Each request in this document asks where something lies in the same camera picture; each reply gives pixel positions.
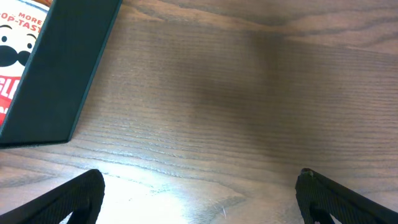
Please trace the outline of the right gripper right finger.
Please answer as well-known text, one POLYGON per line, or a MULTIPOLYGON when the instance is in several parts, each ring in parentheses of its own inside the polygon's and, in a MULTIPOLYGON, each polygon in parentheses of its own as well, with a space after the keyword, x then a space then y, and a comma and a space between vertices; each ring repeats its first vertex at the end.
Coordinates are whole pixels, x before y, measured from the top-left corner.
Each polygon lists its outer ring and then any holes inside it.
POLYGON ((397 212, 311 170, 301 170, 295 184, 296 199, 306 224, 395 224, 397 212))

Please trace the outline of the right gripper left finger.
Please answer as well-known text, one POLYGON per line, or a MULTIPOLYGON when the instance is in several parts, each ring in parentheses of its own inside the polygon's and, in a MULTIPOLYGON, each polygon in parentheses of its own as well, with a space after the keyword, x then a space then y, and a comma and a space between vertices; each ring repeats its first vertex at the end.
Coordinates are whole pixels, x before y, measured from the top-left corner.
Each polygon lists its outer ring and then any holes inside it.
POLYGON ((89 170, 34 200, 1 215, 1 223, 94 224, 104 198, 104 179, 97 169, 89 170))

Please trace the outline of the black gift box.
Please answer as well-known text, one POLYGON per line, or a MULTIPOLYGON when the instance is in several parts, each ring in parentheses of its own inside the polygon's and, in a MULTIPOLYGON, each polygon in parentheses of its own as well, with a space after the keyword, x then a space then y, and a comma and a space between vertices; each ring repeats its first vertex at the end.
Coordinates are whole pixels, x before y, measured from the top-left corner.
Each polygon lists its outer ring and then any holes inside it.
POLYGON ((54 0, 1 125, 1 147, 71 140, 122 0, 54 0))

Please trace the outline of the red Pringles can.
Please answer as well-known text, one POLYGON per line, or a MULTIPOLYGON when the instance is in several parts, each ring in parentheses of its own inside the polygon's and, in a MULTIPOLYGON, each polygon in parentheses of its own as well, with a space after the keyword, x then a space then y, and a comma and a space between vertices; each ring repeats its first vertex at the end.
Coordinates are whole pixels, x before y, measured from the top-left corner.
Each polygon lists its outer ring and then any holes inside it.
POLYGON ((52 0, 1 0, 1 122, 51 4, 52 0))

